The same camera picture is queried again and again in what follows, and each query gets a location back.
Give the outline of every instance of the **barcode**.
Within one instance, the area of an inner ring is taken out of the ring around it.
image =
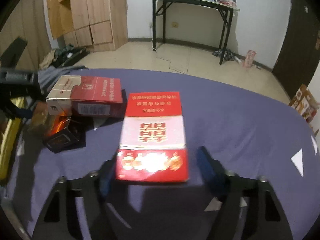
[[[79,114],[109,115],[110,105],[78,104]]]

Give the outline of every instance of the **electrical outlet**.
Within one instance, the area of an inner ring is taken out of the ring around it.
[[[172,28],[179,28],[179,23],[172,22]]]

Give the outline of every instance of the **red box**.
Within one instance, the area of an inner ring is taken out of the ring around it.
[[[120,79],[62,76],[47,96],[49,114],[123,117]]]
[[[179,92],[130,94],[116,178],[184,182],[188,179],[187,160]]]
[[[187,151],[118,150],[117,179],[145,182],[183,182],[188,179]]]

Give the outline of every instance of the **purple surface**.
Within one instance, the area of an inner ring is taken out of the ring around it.
[[[295,240],[315,222],[320,213],[319,153],[314,153],[311,129],[294,109],[241,88],[182,74],[125,69],[72,74],[120,78],[127,95],[180,92],[190,179],[175,186],[113,188],[106,208],[118,239],[206,239],[215,213],[204,212],[212,196],[196,166],[199,146],[242,177],[266,176]],[[16,158],[8,194],[30,234],[56,179],[76,179],[99,169],[116,151],[121,127],[118,122],[90,130],[86,147],[56,155],[24,133],[25,154]],[[291,162],[300,149],[304,177]]]

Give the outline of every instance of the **baseboard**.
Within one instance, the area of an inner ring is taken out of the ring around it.
[[[151,38],[129,38],[128,41],[152,41],[152,39]],[[166,43],[169,43],[169,44],[188,46],[188,47],[197,48],[197,49],[205,49],[205,50],[209,50],[209,51],[218,50],[218,48],[216,48],[216,47],[204,45],[204,44],[200,44],[200,43],[196,43],[196,42],[191,42],[191,41],[180,41],[180,40],[175,40],[175,39],[166,39],[165,41],[166,41]],[[156,38],[156,42],[162,42],[162,38]],[[233,54],[235,56],[237,56],[239,59],[242,59],[242,60],[245,59],[245,56],[242,56],[242,55],[239,55],[236,53],[233,53]],[[253,63],[258,67],[261,67],[265,70],[268,70],[269,72],[272,72],[271,68],[269,68],[268,66],[266,66],[258,61],[254,61]]]

